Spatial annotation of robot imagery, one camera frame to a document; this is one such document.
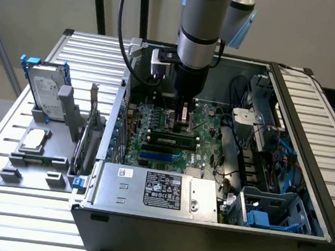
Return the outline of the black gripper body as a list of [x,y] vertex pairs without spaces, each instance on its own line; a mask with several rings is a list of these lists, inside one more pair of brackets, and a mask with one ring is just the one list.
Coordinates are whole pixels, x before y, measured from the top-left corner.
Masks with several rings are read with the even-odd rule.
[[209,67],[192,69],[183,63],[174,65],[173,86],[177,97],[183,102],[190,102],[204,89]]

